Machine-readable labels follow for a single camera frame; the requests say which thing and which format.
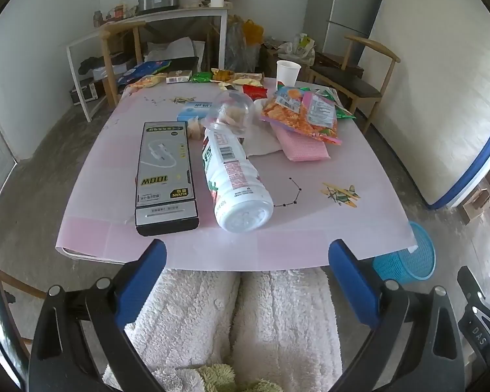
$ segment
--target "barcode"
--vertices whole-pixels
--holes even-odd
[[[233,148],[230,146],[220,147],[220,153],[221,157],[223,158],[223,162],[236,158],[236,156],[234,156]]]

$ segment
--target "pink sponge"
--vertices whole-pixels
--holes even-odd
[[[289,160],[299,162],[303,160],[330,159],[324,142],[310,137],[288,131],[280,125],[270,124],[277,139],[280,141],[283,152]]]

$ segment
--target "blue gripper pad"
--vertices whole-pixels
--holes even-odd
[[[116,324],[123,329],[134,322],[167,262],[165,243],[155,239],[137,261],[120,269],[120,289],[116,291]]]
[[[359,262],[342,240],[329,246],[329,266],[360,323],[379,325],[379,297],[359,269]]]

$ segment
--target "biscuit package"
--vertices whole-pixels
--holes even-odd
[[[281,87],[263,108],[261,118],[316,140],[341,144],[335,104],[311,91]]]

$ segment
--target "clear plastic cup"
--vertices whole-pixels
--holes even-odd
[[[298,65],[290,60],[278,60],[276,64],[276,84],[282,82],[287,87],[296,85],[296,80],[298,79],[299,70],[302,68],[302,65]]]
[[[218,94],[207,116],[202,120],[205,128],[216,133],[245,137],[245,131],[254,116],[254,102],[239,91],[226,90]]]

